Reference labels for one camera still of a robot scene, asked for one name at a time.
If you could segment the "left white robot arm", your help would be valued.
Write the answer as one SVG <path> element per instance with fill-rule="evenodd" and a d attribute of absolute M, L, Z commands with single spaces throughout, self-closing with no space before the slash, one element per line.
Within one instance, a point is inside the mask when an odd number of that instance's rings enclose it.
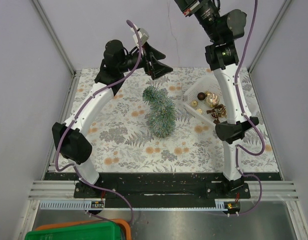
<path fill-rule="evenodd" d="M 133 69 L 144 69 L 153 80 L 173 69 L 161 60 L 165 54 L 144 43 L 142 48 L 131 51 L 119 40 L 109 41 L 103 53 L 94 84 L 79 108 L 63 123 L 52 126 L 52 135 L 58 156 L 69 161 L 79 179 L 84 182 L 85 192 L 92 198 L 101 195 L 102 185 L 97 182 L 99 173 L 90 159 L 92 145 L 86 139 L 88 130 L 102 108 L 118 93 L 127 76 Z"/>

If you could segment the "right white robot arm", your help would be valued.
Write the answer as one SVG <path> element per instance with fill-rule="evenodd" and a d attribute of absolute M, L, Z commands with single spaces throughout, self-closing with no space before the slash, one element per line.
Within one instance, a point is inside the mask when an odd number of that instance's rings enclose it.
<path fill-rule="evenodd" d="M 196 17 L 212 42 L 205 47 L 205 57 L 221 88 L 227 113 L 226 121 L 215 126 L 216 134 L 223 143 L 225 177 L 217 190 L 232 198 L 244 186 L 244 178 L 237 169 L 237 146 L 245 132 L 259 123 L 247 106 L 238 80 L 239 57 L 234 41 L 244 36 L 247 15 L 240 9 L 220 15 L 218 0 L 178 0 L 176 4 L 184 16 Z"/>

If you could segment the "small frosted christmas tree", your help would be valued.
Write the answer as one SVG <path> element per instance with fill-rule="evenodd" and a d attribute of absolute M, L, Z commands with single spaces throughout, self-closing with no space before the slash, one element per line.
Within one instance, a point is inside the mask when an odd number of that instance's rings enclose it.
<path fill-rule="evenodd" d="M 176 128 L 176 109 L 173 101 L 163 89 L 153 85 L 143 91 L 142 98 L 150 107 L 149 130 L 158 138 L 169 137 Z"/>

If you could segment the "white plastic basket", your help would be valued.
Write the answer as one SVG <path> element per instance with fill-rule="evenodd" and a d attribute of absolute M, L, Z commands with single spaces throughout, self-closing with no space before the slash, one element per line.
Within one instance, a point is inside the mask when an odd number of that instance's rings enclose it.
<path fill-rule="evenodd" d="M 243 96 L 241 84 L 233 73 L 215 73 L 199 78 L 183 95 L 185 109 L 204 123 L 215 125 L 245 122 L 253 115 L 253 105 Z"/>

